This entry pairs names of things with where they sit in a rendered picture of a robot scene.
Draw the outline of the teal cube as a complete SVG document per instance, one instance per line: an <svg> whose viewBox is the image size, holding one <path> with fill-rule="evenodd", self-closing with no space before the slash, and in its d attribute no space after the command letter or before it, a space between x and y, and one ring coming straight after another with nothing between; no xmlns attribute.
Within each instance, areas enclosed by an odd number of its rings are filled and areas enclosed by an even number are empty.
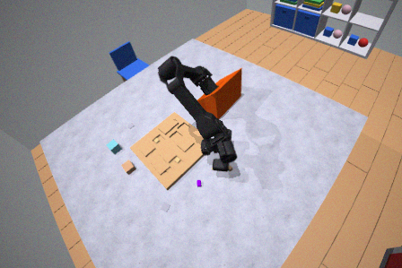
<svg viewBox="0 0 402 268"><path fill-rule="evenodd" d="M122 148L118 145L118 143L113 139L110 143L107 144L107 147L113 154L117 154Z"/></svg>

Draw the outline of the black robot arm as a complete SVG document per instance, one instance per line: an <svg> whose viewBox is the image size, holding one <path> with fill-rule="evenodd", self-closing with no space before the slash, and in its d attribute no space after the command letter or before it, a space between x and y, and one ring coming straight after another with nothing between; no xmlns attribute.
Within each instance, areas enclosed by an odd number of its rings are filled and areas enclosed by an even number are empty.
<svg viewBox="0 0 402 268"><path fill-rule="evenodd" d="M211 78L212 73L202 66L192 68L182 65L175 56L170 56L158 67L158 70L160 80L166 84L169 93L173 94L195 119L197 130L204 138L201 141L201 153L207 156L212 151L217 153L218 150L221 162L235 161L238 156L230 140L228 128L223 121L203 109L183 81L183 77L189 78L197 87L201 87L200 89L205 95L209 95L219 87ZM176 78L170 83L167 82L174 77Z"/></svg>

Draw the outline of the dark grey bent rod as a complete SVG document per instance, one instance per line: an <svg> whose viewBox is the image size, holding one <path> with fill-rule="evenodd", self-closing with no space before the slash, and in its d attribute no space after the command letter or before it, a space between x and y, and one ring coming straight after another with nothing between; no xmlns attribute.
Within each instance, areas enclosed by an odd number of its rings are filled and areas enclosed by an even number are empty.
<svg viewBox="0 0 402 268"><path fill-rule="evenodd" d="M165 212L168 212L169 207L170 207L170 205L168 205L168 204L166 204L166 203L163 203L163 206L161 207L161 209L162 209L163 211L165 211Z"/></svg>

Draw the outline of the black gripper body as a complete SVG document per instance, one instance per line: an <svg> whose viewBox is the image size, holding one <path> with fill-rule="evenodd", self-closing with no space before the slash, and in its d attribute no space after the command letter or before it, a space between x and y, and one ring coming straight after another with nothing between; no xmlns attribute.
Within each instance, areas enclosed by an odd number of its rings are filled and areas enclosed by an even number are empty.
<svg viewBox="0 0 402 268"><path fill-rule="evenodd" d="M232 138L232 130L231 129L228 129L228 130L229 130L229 136L230 136L230 139L231 139ZM230 165L230 162L229 163L223 163L223 162L221 162L221 159L215 159L213 161L213 170L229 171L229 165Z"/></svg>

